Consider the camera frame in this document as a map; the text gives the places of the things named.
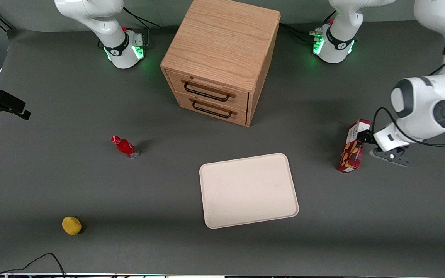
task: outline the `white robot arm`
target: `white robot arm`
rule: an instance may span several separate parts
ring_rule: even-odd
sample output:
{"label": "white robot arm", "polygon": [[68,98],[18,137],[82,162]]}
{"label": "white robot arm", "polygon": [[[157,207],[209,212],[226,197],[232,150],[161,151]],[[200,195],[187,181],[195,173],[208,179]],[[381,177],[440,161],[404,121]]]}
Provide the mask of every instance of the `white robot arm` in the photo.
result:
{"label": "white robot arm", "polygon": [[[445,39],[445,0],[416,0],[415,16],[419,23]],[[390,123],[374,134],[383,151],[445,132],[445,49],[443,61],[438,74],[402,79],[394,86],[391,103],[398,116],[396,124]]]}
{"label": "white robot arm", "polygon": [[360,11],[367,7],[380,7],[396,0],[329,0],[336,10],[334,23],[325,23],[311,35],[316,36],[314,54],[327,63],[339,63],[350,54],[354,38],[363,23]]}
{"label": "white robot arm", "polygon": [[141,34],[123,30],[112,16],[123,0],[54,0],[58,11],[92,30],[104,44],[108,59],[118,68],[133,67],[144,56]]}

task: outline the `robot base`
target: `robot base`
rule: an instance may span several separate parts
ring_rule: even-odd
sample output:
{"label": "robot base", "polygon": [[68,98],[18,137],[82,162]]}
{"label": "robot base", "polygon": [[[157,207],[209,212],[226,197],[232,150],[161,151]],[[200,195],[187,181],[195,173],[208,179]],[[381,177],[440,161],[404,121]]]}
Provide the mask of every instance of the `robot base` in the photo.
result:
{"label": "robot base", "polygon": [[107,58],[120,69],[131,68],[144,58],[143,37],[131,30],[126,30],[129,36],[129,46],[122,52],[121,56],[110,55],[106,49]]}
{"label": "robot base", "polygon": [[349,46],[344,44],[346,46],[344,49],[337,50],[334,44],[329,42],[327,37],[324,35],[329,26],[331,25],[328,23],[322,27],[316,28],[315,32],[311,32],[314,34],[314,36],[318,37],[318,40],[316,38],[317,41],[314,44],[313,54],[319,56],[324,62],[337,64],[342,62],[346,56],[351,53],[355,41],[353,41]]}

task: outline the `red bottle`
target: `red bottle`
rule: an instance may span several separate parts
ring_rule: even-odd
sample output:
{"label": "red bottle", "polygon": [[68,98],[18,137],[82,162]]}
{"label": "red bottle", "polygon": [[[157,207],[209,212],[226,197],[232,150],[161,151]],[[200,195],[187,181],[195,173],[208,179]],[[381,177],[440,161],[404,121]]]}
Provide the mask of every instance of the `red bottle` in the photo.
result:
{"label": "red bottle", "polygon": [[126,154],[127,157],[136,158],[138,156],[138,151],[132,144],[130,144],[128,140],[121,139],[115,135],[111,138],[111,141],[116,144],[116,148],[118,148],[118,151]]}

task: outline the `white tray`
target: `white tray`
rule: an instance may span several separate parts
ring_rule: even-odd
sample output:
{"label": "white tray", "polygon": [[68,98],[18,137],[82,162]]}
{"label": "white tray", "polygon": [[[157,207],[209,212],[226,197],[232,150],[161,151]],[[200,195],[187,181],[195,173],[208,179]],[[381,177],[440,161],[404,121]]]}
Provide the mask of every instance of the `white tray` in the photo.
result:
{"label": "white tray", "polygon": [[211,229],[293,217],[298,200],[282,153],[204,164],[200,187]]}

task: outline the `drawer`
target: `drawer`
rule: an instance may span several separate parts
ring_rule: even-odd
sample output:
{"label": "drawer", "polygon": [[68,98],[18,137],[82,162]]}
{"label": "drawer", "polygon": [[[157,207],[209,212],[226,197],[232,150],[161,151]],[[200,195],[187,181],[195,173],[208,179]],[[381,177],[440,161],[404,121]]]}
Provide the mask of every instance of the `drawer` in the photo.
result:
{"label": "drawer", "polygon": [[178,103],[182,108],[189,109],[207,116],[212,116],[219,120],[235,123],[237,125],[246,126],[247,113],[237,109],[228,109],[219,105],[215,105],[204,100],[197,100],[191,95],[175,92]]}
{"label": "drawer", "polygon": [[169,81],[173,88],[198,100],[213,103],[227,109],[238,109],[247,111],[248,93],[211,84],[193,76],[184,75],[166,70]]}

